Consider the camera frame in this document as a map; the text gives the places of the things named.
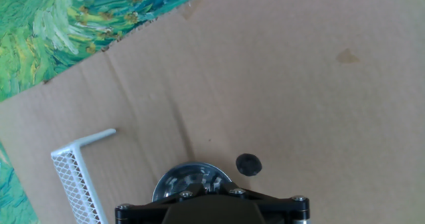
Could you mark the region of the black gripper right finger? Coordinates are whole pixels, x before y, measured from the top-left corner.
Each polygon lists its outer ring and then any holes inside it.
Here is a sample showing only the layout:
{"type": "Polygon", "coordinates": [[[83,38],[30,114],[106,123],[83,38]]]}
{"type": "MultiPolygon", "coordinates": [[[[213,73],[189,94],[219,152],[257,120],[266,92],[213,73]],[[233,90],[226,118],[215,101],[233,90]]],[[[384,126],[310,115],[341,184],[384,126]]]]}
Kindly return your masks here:
{"type": "Polygon", "coordinates": [[[283,223],[309,223],[309,199],[303,195],[295,195],[289,198],[277,198],[244,189],[234,182],[214,185],[212,193],[249,201],[258,208],[264,219],[266,219],[267,215],[280,214],[282,215],[283,223]]]}

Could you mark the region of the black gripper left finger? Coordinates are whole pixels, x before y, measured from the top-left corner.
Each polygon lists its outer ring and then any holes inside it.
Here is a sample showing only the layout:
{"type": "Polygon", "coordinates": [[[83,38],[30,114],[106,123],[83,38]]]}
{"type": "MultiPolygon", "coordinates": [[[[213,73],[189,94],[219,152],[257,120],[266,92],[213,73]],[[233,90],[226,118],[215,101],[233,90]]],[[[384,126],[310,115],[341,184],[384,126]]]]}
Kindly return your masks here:
{"type": "Polygon", "coordinates": [[[115,224],[162,223],[172,205],[207,194],[211,194],[210,189],[196,183],[190,184],[183,191],[145,205],[123,203],[115,208],[115,224]]]}

